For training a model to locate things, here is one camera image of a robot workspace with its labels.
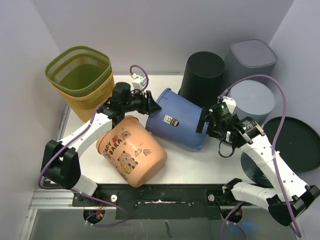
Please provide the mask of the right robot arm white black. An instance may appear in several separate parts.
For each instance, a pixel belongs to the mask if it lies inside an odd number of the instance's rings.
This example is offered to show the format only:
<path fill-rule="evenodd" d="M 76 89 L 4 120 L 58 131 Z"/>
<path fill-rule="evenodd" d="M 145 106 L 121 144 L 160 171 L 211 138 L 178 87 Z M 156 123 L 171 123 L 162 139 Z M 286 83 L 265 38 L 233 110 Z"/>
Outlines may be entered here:
<path fill-rule="evenodd" d="M 316 185 L 308 185 L 298 177 L 272 149 L 262 127 L 251 117 L 239 119 L 230 112 L 231 104 L 226 99 L 211 107 L 202 108 L 196 127 L 202 133 L 240 149 L 247 154 L 271 183 L 263 188 L 234 178 L 222 187 L 223 200 L 230 205 L 247 202 L 267 210 L 281 225 L 289 226 L 320 195 Z"/>

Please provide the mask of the light grey round bin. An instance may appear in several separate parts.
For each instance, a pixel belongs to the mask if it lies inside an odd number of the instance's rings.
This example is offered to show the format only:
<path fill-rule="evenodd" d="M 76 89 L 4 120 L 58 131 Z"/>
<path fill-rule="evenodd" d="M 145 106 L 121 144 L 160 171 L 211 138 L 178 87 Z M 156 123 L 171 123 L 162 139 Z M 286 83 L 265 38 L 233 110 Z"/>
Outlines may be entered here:
<path fill-rule="evenodd" d="M 232 124 L 226 130 L 226 141 L 234 147 L 240 147 L 248 139 L 261 134 L 261 125 L 276 104 L 273 92 L 266 85 L 251 79 L 236 84 L 220 95 L 235 102 L 235 108 L 231 111 Z"/>

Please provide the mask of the tan mesh square basket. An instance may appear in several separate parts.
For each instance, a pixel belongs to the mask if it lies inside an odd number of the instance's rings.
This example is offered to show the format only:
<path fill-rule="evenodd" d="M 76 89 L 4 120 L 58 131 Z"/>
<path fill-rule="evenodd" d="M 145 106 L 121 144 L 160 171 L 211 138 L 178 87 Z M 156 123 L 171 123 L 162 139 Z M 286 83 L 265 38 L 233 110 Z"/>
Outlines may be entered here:
<path fill-rule="evenodd" d="M 114 87 L 115 81 L 113 70 L 111 71 L 110 76 L 95 91 L 86 96 L 71 96 L 53 86 L 53 88 L 57 90 L 73 112 L 83 122 L 90 120 L 96 107 L 99 104 L 103 104 L 112 96 L 112 90 Z"/>

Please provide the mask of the dark navy round bin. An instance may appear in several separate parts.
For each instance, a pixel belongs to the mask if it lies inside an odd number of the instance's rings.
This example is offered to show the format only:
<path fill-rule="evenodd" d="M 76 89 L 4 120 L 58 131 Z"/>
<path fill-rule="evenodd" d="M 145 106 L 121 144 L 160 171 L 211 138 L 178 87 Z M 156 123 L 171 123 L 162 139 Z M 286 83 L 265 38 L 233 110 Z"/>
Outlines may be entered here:
<path fill-rule="evenodd" d="M 287 116 L 276 142 L 275 149 L 294 172 L 309 172 L 320 166 L 320 135 L 305 122 Z M 241 167 L 256 185 L 271 188 L 272 184 L 245 153 Z"/>

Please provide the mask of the blue round bin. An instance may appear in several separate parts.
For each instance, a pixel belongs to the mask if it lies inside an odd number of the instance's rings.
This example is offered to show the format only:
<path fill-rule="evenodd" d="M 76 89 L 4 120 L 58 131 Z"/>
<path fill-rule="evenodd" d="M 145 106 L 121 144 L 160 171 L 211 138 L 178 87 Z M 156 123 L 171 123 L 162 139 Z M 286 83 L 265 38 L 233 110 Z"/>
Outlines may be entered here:
<path fill-rule="evenodd" d="M 202 108 L 166 88 L 156 100 L 161 111 L 149 115 L 145 128 L 152 134 L 181 147 L 199 151 L 205 141 L 207 125 L 202 133 L 196 129 Z"/>

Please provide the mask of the grey mesh square basket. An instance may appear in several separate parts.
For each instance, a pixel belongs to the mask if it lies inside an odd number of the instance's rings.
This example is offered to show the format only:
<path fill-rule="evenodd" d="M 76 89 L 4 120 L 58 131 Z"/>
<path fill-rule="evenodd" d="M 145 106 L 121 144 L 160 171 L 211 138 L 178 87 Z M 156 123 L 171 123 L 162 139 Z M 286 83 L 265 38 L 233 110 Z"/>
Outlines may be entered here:
<path fill-rule="evenodd" d="M 221 88 L 225 90 L 236 81 L 252 75 L 270 75 L 278 57 L 260 39 L 233 42 L 224 58 L 225 70 Z"/>

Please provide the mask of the tan round bin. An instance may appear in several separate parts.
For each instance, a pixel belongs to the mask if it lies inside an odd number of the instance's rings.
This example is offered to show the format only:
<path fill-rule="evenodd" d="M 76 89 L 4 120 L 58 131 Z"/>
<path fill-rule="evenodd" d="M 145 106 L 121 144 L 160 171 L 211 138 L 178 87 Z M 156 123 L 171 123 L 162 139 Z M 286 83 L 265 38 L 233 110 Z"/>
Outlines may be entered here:
<path fill-rule="evenodd" d="M 100 136 L 96 149 L 134 188 L 152 179 L 168 159 L 164 148 L 132 115 Z"/>

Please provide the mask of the black ribbed round bin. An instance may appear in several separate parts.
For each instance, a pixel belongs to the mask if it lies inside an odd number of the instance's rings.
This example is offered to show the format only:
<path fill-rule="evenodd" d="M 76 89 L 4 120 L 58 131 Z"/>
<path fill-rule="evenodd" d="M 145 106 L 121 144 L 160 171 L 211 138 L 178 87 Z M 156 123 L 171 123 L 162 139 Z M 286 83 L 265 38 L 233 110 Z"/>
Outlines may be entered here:
<path fill-rule="evenodd" d="M 201 108 L 217 103 L 225 62 L 209 51 L 193 53 L 187 60 L 178 94 Z"/>

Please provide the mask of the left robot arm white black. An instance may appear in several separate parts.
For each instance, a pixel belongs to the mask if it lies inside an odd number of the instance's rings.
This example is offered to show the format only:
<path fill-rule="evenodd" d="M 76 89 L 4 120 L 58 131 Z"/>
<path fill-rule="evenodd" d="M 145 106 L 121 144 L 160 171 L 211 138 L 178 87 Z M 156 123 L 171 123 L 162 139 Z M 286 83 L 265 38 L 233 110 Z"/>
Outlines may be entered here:
<path fill-rule="evenodd" d="M 133 91 L 130 84 L 118 82 L 112 95 L 99 104 L 91 119 L 72 134 L 60 140 L 50 140 L 44 149 L 38 186 L 44 189 L 44 179 L 57 184 L 57 189 L 66 189 L 83 195 L 88 204 L 100 203 L 102 193 L 98 183 L 81 173 L 80 157 L 102 134 L 117 126 L 128 112 L 137 111 L 152 115 L 161 111 L 151 91 Z"/>

